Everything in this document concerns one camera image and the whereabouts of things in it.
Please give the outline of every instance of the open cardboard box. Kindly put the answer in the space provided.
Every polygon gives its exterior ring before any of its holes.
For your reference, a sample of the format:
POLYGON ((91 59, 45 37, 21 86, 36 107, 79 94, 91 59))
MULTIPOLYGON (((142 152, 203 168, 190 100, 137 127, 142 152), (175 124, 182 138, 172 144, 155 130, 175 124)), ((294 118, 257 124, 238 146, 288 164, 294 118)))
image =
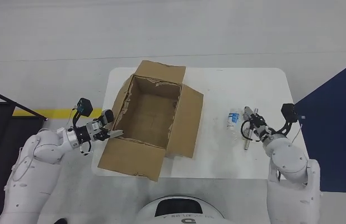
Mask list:
POLYGON ((112 130, 98 167, 157 181, 163 158, 192 158, 203 94, 182 84, 185 67, 144 60, 120 89, 112 130))

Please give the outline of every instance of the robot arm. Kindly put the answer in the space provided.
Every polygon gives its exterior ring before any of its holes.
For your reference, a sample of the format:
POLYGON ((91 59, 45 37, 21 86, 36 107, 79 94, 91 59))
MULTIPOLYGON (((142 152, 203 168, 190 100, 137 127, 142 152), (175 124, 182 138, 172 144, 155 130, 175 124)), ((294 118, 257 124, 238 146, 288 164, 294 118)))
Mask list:
POLYGON ((293 104, 284 104, 285 126, 275 131, 264 118, 245 108, 246 122, 270 157, 267 206, 272 224, 314 224, 320 217, 320 166, 286 137, 297 121, 293 104), (283 175, 287 181, 281 181, 283 175))
POLYGON ((26 141, 4 189, 6 198, 0 223, 37 223, 41 209, 56 186, 65 153, 84 142, 90 144, 90 141, 103 141, 123 134, 122 130, 104 128, 113 121, 111 110, 105 110, 97 119, 77 127, 78 118, 89 116, 91 112, 90 101, 81 98, 72 127, 39 131, 26 141))

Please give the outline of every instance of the blue wall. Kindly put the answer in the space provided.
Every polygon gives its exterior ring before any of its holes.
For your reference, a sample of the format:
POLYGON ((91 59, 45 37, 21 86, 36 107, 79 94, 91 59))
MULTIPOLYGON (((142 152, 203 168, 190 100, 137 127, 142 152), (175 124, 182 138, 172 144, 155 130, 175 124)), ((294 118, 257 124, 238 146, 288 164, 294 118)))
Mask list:
POLYGON ((308 155, 321 167, 321 191, 346 192, 346 69, 295 105, 305 115, 308 155))

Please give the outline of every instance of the bottle label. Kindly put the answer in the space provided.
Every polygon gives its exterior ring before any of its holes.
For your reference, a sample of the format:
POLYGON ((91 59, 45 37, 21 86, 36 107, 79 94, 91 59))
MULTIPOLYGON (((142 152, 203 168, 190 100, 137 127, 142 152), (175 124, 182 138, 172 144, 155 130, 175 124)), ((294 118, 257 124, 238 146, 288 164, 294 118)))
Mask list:
POLYGON ((239 114, 237 114, 237 113, 229 113, 228 117, 231 119, 231 122, 233 122, 235 124, 238 123, 239 114))

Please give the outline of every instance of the white table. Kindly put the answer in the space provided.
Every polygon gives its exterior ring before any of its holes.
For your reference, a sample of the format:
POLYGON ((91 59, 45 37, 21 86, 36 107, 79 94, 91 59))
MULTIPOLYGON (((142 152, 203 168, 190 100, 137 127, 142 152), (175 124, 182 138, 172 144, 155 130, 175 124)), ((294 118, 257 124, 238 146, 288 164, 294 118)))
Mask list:
MULTIPOLYGON (((111 109, 119 89, 136 68, 116 68, 110 72, 102 109, 111 109)), ((187 68, 183 83, 204 94, 202 118, 193 159, 165 158, 161 178, 240 178, 267 179, 269 158, 261 143, 239 139, 231 147, 226 137, 226 121, 230 108, 258 108, 267 124, 280 129, 284 117, 282 104, 293 102, 286 75, 278 68, 187 68)), ((298 132, 296 123, 288 135, 298 132)), ((95 142, 91 164, 99 176, 127 176, 97 167, 107 141, 95 142)), ((307 156, 300 133, 294 144, 307 156)))

